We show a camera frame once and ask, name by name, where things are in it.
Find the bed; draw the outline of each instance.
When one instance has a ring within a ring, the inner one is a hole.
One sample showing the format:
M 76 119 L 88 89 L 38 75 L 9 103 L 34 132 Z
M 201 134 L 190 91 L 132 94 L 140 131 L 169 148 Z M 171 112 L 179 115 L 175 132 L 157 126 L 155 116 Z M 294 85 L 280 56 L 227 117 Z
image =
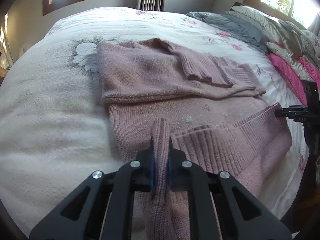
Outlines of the bed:
M 26 236 L 92 171 L 110 173 L 123 165 L 100 104 L 97 44 L 155 37 L 248 63 L 267 89 L 268 103 L 300 104 L 265 54 L 186 15 L 113 7 L 59 20 L 0 88 L 0 199 Z M 302 124 L 288 125 L 292 147 L 259 196 L 278 218 L 295 199 L 308 159 Z

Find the bedsheet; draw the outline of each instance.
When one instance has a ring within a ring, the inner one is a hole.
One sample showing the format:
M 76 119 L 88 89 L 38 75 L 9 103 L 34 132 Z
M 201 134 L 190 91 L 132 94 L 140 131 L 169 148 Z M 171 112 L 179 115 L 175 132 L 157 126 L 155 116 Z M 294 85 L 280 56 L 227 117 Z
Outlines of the bedsheet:
M 115 7 L 62 19 L 14 64 L 0 88 L 0 198 L 27 236 L 91 172 L 123 164 L 100 104 L 97 44 L 155 37 L 248 63 L 268 103 L 299 104 L 266 55 L 185 15 Z M 302 125 L 288 125 L 292 147 L 259 196 L 279 218 L 295 198 L 307 160 Z M 132 238 L 139 239 L 143 221 L 135 208 Z
M 220 30 L 229 32 L 234 38 L 250 44 L 252 47 L 261 51 L 267 52 L 267 46 L 265 43 L 268 38 L 264 34 L 256 29 L 252 24 L 245 20 L 239 19 L 228 14 L 216 14 L 208 12 L 189 12 L 188 16 L 208 23 L 213 27 L 217 27 Z

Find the metal screw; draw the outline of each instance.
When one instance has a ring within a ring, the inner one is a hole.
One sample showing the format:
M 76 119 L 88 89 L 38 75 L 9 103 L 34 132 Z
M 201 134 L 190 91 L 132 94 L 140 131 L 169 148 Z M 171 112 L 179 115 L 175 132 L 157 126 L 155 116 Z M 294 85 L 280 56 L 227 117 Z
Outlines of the metal screw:
M 190 168 L 192 166 L 192 162 L 184 161 L 184 162 L 182 162 L 182 166 L 185 168 Z
M 95 171 L 94 173 L 92 173 L 92 177 L 94 179 L 100 179 L 102 177 L 102 172 L 101 171 Z
M 133 168 L 138 168 L 140 167 L 141 163 L 139 161 L 132 161 L 130 163 L 130 166 L 133 167 Z
M 228 178 L 230 178 L 230 174 L 227 171 L 222 171 L 222 172 L 220 172 L 220 177 L 223 179 L 228 179 Z

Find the pillow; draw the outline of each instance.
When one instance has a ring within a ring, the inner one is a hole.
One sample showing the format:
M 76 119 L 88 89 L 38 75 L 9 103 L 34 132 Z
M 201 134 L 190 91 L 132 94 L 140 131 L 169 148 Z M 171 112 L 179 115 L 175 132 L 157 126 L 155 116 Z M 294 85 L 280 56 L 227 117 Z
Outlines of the pillow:
M 251 25 L 256 27 L 259 31 L 261 31 L 268 38 L 268 41 L 273 40 L 272 36 L 258 22 L 256 22 L 254 19 L 250 18 L 249 16 L 236 11 L 225 12 L 225 14 L 231 15 L 239 19 L 245 20 L 246 22 L 249 22 Z
M 320 37 L 307 30 L 302 30 L 302 33 L 304 33 L 304 35 L 306 35 L 307 38 L 311 41 L 312 46 L 316 51 L 316 56 L 320 57 Z
M 292 53 L 293 59 L 297 59 L 303 55 L 300 44 L 297 43 L 294 35 L 283 28 L 279 22 L 265 17 L 260 11 L 248 6 L 234 6 L 232 9 L 247 15 L 260 24 L 261 27 L 269 33 L 267 37 L 271 37 L 270 41 L 278 44 L 284 44 L 286 49 Z
M 300 30 L 295 24 L 289 21 L 283 21 L 279 20 L 279 23 L 286 28 L 287 30 L 291 31 L 293 35 L 298 36 L 297 39 L 299 43 L 301 44 L 303 52 L 313 60 L 314 66 L 319 68 L 320 66 L 320 60 L 316 55 L 315 48 L 312 44 L 312 41 L 310 41 L 310 38 L 306 36 L 302 30 Z
M 262 53 L 267 51 L 265 42 L 268 38 L 250 23 L 228 14 L 215 14 L 208 12 L 189 12 L 187 16 L 217 27 L 232 34 L 233 38 L 244 41 Z
M 274 54 L 283 58 L 291 66 L 292 70 L 297 74 L 297 76 L 300 79 L 312 81 L 307 70 L 303 67 L 303 65 L 300 62 L 292 59 L 287 49 L 281 48 L 279 45 L 271 42 L 267 42 L 266 45 Z

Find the ribbed hem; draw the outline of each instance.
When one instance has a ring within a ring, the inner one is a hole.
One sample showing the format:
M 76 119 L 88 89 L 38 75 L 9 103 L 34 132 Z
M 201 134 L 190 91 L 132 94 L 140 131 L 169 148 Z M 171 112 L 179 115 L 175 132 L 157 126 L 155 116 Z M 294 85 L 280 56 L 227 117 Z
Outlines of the ribbed hem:
M 233 124 L 205 124 L 171 134 L 175 148 L 209 172 L 229 171 L 238 176 L 283 130 L 284 118 L 276 118 L 277 103 Z

